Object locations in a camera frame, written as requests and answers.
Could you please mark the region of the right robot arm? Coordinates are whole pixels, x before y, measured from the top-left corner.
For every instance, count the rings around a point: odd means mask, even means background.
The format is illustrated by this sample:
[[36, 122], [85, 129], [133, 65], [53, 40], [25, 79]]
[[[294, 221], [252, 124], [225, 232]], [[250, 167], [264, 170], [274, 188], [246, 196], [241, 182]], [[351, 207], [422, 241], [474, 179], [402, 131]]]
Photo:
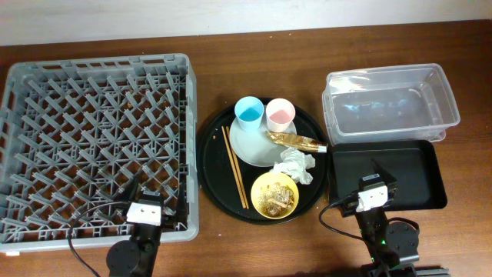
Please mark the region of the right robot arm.
[[358, 180], [358, 189], [342, 202], [345, 215], [353, 215], [361, 238], [371, 255], [372, 263], [361, 267], [362, 276], [449, 276], [443, 268], [417, 269], [420, 259], [419, 225], [410, 219], [386, 216], [397, 191], [397, 180], [375, 160], [371, 161], [374, 174]]

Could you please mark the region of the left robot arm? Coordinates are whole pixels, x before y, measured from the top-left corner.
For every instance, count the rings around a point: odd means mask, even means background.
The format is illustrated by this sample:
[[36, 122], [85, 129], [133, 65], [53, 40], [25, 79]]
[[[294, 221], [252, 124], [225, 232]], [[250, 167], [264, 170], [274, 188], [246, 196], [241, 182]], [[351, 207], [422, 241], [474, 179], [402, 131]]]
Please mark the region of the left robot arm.
[[115, 243], [108, 250], [106, 264], [110, 276], [151, 276], [162, 232], [188, 226], [184, 187], [178, 189], [175, 214], [165, 215], [165, 197], [159, 192], [139, 192], [139, 181], [140, 175], [136, 174], [115, 197], [133, 232], [129, 239]]

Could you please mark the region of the yellow bowl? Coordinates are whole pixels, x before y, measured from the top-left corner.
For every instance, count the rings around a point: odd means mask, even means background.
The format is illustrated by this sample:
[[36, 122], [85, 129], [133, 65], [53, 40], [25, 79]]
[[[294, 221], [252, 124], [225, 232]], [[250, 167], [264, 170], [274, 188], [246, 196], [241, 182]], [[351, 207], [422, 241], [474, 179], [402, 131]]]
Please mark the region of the yellow bowl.
[[[270, 185], [273, 183], [279, 182], [282, 185], [288, 186], [293, 192], [294, 192], [294, 207], [293, 209], [287, 213], [286, 215], [281, 216], [280, 218], [272, 218], [270, 216], [265, 215], [259, 208], [258, 205], [258, 198], [261, 193], [261, 188], [265, 187], [266, 185]], [[268, 219], [283, 219], [288, 217], [298, 206], [299, 203], [299, 191], [296, 183], [294, 180], [284, 174], [284, 173], [275, 173], [275, 172], [267, 172], [264, 173], [263, 175], [259, 176], [255, 181], [254, 184], [251, 187], [251, 202], [257, 212], [259, 212], [261, 215], [263, 215], [265, 218]]]

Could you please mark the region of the wooden chopstick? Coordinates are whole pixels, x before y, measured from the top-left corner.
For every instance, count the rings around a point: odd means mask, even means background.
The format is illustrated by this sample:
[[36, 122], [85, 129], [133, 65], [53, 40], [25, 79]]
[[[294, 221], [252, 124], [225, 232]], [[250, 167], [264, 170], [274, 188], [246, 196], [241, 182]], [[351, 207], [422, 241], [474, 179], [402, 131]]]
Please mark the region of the wooden chopstick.
[[231, 154], [230, 146], [229, 146], [229, 143], [228, 143], [228, 137], [226, 135], [226, 131], [225, 131], [224, 126], [221, 126], [221, 130], [222, 130], [222, 135], [224, 137], [224, 143], [225, 143], [225, 146], [226, 146], [226, 149], [227, 149], [228, 158], [229, 158], [229, 161], [230, 161], [230, 164], [231, 164], [232, 172], [233, 172], [233, 175], [234, 175], [234, 180], [235, 180], [235, 183], [236, 183], [236, 186], [237, 186], [237, 190], [238, 190], [238, 194], [239, 194], [239, 197], [240, 197], [240, 200], [241, 200], [241, 205], [242, 205], [242, 208], [243, 209], [246, 209], [247, 208], [247, 205], [246, 205], [246, 202], [245, 202], [244, 197], [243, 197], [243, 194], [242, 194], [240, 182], [239, 182], [239, 179], [238, 179], [238, 174], [236, 172], [236, 166], [235, 166], [235, 163], [234, 163], [232, 154]]
[[231, 144], [229, 126], [226, 126], [226, 132], [227, 132], [227, 137], [228, 137], [228, 143], [229, 143], [230, 148], [231, 148], [231, 154], [232, 154], [232, 159], [233, 159], [233, 163], [234, 163], [234, 167], [235, 167], [235, 171], [236, 171], [236, 176], [238, 177], [239, 191], [241, 193], [241, 202], [244, 205], [245, 209], [249, 209], [248, 199], [246, 196], [246, 191], [244, 189], [244, 184], [243, 184], [243, 180], [242, 180], [242, 176], [241, 176], [241, 169], [240, 169], [240, 166], [238, 163], [238, 158], [237, 158], [237, 156], [234, 152], [234, 149], [232, 148], [232, 144]]

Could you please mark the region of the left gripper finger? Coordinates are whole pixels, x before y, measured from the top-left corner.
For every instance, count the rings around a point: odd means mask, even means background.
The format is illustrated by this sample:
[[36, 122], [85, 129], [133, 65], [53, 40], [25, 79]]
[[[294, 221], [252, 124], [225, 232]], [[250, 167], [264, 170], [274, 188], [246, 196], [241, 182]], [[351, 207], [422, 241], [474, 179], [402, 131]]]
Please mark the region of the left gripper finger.
[[141, 173], [138, 172], [123, 191], [123, 199], [132, 202], [136, 199]]
[[186, 185], [180, 185], [178, 192], [178, 201], [176, 205], [175, 219], [178, 226], [188, 226], [188, 204], [186, 201]]

